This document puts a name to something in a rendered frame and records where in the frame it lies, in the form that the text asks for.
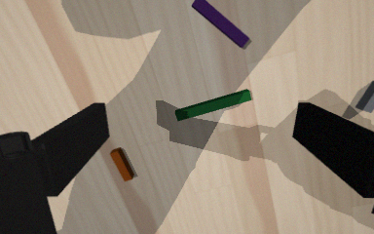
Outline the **grey rectangular block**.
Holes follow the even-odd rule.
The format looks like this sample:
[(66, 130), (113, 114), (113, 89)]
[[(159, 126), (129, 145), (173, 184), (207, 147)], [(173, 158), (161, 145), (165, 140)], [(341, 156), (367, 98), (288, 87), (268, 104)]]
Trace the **grey rectangular block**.
[(374, 110), (374, 81), (369, 85), (355, 108), (372, 113)]

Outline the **green rod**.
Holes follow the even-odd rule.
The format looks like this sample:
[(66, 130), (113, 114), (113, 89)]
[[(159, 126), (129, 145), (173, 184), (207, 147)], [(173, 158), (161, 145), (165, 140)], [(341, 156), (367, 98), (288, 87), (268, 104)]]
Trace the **green rod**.
[(251, 100), (248, 89), (175, 110), (177, 121)]

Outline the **purple rod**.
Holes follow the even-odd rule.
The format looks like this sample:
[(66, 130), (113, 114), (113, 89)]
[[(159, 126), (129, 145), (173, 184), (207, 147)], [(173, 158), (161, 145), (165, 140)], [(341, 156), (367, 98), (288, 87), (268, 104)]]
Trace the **purple rod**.
[(195, 0), (192, 4), (192, 8), (194, 8), (205, 19), (212, 23), (240, 48), (242, 48), (249, 40), (249, 37), (247, 37), (222, 14), (220, 14), (206, 0)]

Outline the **orange rectangular block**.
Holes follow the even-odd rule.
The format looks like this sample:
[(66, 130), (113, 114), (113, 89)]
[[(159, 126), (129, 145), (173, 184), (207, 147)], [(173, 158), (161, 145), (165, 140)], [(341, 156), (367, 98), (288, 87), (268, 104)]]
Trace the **orange rectangular block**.
[(131, 180), (134, 173), (121, 147), (113, 149), (110, 153), (117, 169), (124, 181)]

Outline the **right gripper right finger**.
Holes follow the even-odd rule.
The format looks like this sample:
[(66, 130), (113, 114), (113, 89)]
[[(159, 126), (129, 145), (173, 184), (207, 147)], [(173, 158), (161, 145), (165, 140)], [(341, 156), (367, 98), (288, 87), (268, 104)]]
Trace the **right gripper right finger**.
[(361, 197), (374, 198), (374, 132), (299, 102), (292, 137)]

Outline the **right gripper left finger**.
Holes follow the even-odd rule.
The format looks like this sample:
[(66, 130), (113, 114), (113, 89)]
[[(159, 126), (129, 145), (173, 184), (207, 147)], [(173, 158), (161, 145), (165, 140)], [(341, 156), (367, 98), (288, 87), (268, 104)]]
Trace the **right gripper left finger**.
[(0, 135), (0, 234), (57, 234), (47, 196), (57, 197), (109, 137), (105, 102), (33, 140)]

